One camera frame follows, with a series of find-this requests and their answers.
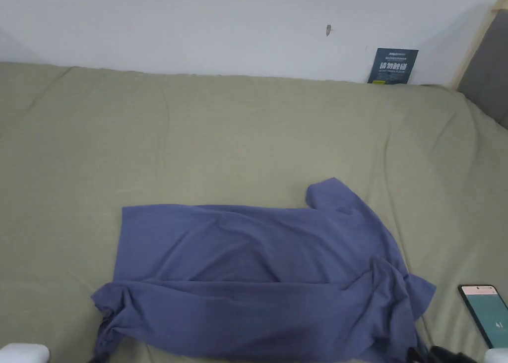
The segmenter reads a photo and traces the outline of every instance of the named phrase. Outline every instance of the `wall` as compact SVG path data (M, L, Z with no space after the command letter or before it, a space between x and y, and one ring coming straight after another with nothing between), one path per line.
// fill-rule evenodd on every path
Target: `wall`
M450 84L494 1L0 0L0 61L364 82L415 48L411 82Z

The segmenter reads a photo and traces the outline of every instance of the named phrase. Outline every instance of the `mattress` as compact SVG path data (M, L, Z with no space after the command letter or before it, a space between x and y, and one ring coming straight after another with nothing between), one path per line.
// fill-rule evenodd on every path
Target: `mattress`
M337 177L437 285L429 344L479 359L457 291L508 299L508 132L455 91L0 63L0 345L91 358L123 206L305 207ZM174 362L125 340L113 362Z

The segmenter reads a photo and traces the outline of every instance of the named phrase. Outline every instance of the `blue t-shirt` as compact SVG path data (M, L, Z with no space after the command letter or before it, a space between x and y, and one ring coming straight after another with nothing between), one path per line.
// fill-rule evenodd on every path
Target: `blue t-shirt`
M405 361L435 287L342 182L307 209L125 207L96 354L123 336L176 355L248 361Z

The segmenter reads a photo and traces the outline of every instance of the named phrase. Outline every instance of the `gray headboard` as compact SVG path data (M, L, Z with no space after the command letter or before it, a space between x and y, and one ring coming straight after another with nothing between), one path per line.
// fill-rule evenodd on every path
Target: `gray headboard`
M508 10L497 11L457 90L508 129Z

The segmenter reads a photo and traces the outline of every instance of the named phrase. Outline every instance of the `t-shirt sleeve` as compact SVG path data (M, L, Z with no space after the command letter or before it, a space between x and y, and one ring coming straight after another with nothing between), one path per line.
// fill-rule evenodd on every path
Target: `t-shirt sleeve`
M348 212L358 196L337 178L312 184L307 189L305 201L315 210Z

